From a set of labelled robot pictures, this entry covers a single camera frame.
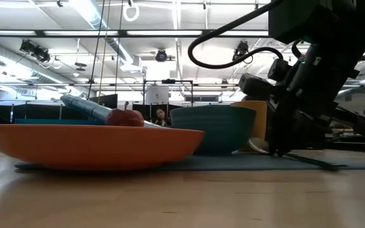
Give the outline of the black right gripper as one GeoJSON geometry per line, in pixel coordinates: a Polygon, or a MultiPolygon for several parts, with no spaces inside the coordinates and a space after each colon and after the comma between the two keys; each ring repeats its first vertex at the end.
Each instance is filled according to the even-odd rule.
{"type": "Polygon", "coordinates": [[[323,149],[324,129],[333,120],[365,136],[365,117],[335,102],[346,80],[358,75],[354,67],[359,58],[352,51],[312,45],[293,66],[274,60],[268,76],[275,84],[248,73],[241,76],[241,91],[267,101],[272,110],[271,156],[289,153],[296,133],[298,149],[323,149]]]}

